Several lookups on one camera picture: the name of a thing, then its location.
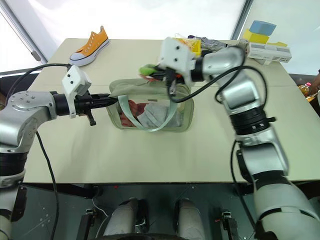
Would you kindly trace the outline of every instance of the transparent pouch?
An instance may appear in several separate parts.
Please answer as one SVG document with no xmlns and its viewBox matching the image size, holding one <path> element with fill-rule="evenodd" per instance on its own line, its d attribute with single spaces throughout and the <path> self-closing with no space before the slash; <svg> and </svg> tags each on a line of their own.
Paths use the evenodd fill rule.
<svg viewBox="0 0 320 240">
<path fill-rule="evenodd" d="M 192 122 L 194 102 L 192 99 L 174 103 L 168 99 L 163 82 L 145 79 L 124 79 L 112 82 L 110 96 L 119 102 L 108 106 L 112 123 L 122 130 L 148 132 L 183 132 Z M 190 94 L 187 86 L 177 86 L 177 97 Z"/>
</svg>

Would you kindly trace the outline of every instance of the bag handle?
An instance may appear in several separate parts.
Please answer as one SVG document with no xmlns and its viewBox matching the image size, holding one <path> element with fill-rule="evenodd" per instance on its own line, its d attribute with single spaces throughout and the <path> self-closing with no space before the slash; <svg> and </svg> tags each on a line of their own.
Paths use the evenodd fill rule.
<svg viewBox="0 0 320 240">
<path fill-rule="evenodd" d="M 124 113 L 124 115 L 139 129 L 147 131 L 147 132 L 156 132 L 159 131 L 160 129 L 163 129 L 168 122 L 173 118 L 173 116 L 175 115 L 176 111 L 177 111 L 177 107 L 178 104 L 170 101 L 170 106 L 167 112 L 167 117 L 165 119 L 165 121 L 157 128 L 147 128 L 144 127 L 140 122 L 138 122 L 135 117 L 132 115 L 131 110 L 130 110 L 130 106 L 129 106 L 129 99 L 128 99 L 128 95 L 120 95 L 118 96 L 118 100 L 119 100 L 119 104 L 120 107 Z"/>
</svg>

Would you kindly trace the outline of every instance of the beige tabletop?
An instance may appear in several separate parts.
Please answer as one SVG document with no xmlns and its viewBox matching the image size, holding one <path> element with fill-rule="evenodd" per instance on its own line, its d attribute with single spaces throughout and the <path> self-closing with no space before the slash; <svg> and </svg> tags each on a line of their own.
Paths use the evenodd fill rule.
<svg viewBox="0 0 320 240">
<path fill-rule="evenodd" d="M 85 39 L 66 39 L 50 63 L 67 63 Z M 90 92 L 108 93 L 110 82 L 138 77 L 138 68 L 156 63 L 160 40 L 117 40 L 96 60 L 82 67 L 92 80 Z M 246 64 L 261 70 L 269 85 L 266 112 L 277 117 L 278 137 L 289 159 L 291 180 L 320 179 L 320 119 L 284 68 L 276 62 Z M 62 93 L 63 67 L 44 69 L 30 90 Z M 260 92 L 262 83 L 255 77 Z M 202 83 L 192 88 L 199 88 Z M 234 131 L 211 86 L 194 98 L 192 124 L 186 132 L 123 131 L 115 128 L 105 108 L 94 109 L 96 126 L 85 116 L 68 116 L 39 128 L 57 183 L 231 182 L 229 155 Z M 37 140 L 28 155 L 25 182 L 51 183 Z M 243 180 L 238 167 L 235 174 Z"/>
</svg>

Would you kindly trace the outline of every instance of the yellow sneaker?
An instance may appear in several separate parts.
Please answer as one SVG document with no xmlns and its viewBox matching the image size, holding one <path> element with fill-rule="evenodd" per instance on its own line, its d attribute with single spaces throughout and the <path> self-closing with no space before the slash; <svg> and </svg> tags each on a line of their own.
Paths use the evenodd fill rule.
<svg viewBox="0 0 320 240">
<path fill-rule="evenodd" d="M 101 26 L 99 33 L 91 32 L 88 42 L 70 56 L 69 62 L 79 67 L 87 65 L 95 60 L 101 49 L 108 46 L 109 43 L 110 39 L 104 26 Z"/>
</svg>

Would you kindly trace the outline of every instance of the white shoe sole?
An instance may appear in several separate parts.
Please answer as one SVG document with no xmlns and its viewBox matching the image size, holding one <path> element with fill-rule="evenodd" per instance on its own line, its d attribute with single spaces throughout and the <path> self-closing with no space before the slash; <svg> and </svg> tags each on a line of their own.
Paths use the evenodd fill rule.
<svg viewBox="0 0 320 240">
<path fill-rule="evenodd" d="M 69 58 L 69 63 L 76 65 L 78 67 L 87 65 L 91 62 L 93 62 L 96 59 L 96 56 L 98 55 L 98 53 L 105 48 L 106 46 L 108 46 L 110 43 L 110 39 L 108 38 L 106 41 L 104 41 L 93 53 L 91 53 L 89 56 L 86 56 L 84 58 L 81 58 L 79 60 L 72 60 Z"/>
</svg>

